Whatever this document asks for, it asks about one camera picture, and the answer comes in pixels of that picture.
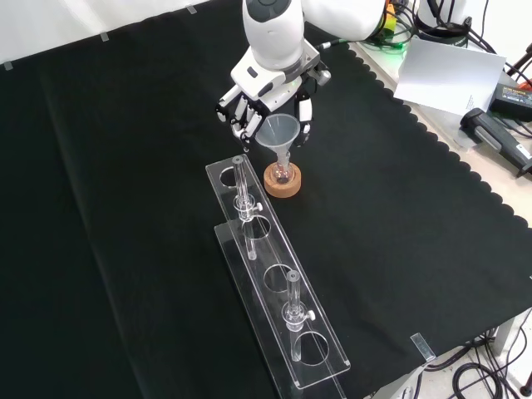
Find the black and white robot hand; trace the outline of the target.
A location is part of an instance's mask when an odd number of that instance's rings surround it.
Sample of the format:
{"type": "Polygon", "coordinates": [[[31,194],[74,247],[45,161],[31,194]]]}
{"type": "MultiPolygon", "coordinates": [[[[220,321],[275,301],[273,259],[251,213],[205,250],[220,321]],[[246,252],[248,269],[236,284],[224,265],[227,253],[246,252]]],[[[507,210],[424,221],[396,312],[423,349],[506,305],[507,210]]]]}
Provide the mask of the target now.
{"type": "Polygon", "coordinates": [[[287,71],[264,68],[251,50],[246,51],[231,71],[234,86],[216,106],[219,120],[230,126],[245,150],[250,148],[265,119],[291,100],[299,122],[296,145],[305,144],[313,123],[313,104],[304,85],[313,80],[316,87],[323,86],[331,79],[329,68],[321,61],[321,49],[304,41],[302,58],[287,71]]]}

